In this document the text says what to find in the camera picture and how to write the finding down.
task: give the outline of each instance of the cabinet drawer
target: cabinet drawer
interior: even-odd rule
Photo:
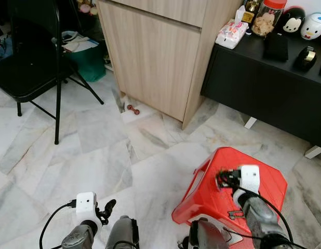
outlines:
[[[207,0],[113,0],[180,22],[202,27]]]
[[[119,87],[183,120],[200,33],[99,1]]]

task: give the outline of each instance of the wooden cabinet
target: wooden cabinet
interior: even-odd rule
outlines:
[[[242,0],[98,0],[119,88],[188,124],[218,30]]]

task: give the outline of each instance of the cabinet leg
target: cabinet leg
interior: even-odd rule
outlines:
[[[245,128],[250,129],[253,124],[256,122],[256,118],[250,117],[248,121],[245,123]]]
[[[321,147],[313,146],[308,151],[305,152],[305,157],[308,159],[312,159],[313,157],[316,157],[318,154],[321,153]]]

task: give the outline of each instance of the figurine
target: figurine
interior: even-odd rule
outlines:
[[[321,13],[313,13],[305,19],[301,27],[301,37],[306,40],[313,40],[321,35]]]
[[[299,6],[291,6],[280,17],[277,23],[279,33],[294,33],[300,29],[305,19],[305,11]]]

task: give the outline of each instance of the chair leg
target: chair leg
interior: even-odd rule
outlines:
[[[60,105],[61,105],[61,81],[58,81],[55,144],[59,144]]]
[[[21,103],[17,102],[17,116],[22,116]]]
[[[101,103],[102,105],[104,102],[101,100],[101,98],[95,93],[95,91],[91,88],[91,86],[87,83],[87,81],[81,76],[81,74],[78,73],[78,71],[74,70],[75,74],[78,76],[80,81],[86,86],[86,88],[95,96],[95,98]]]

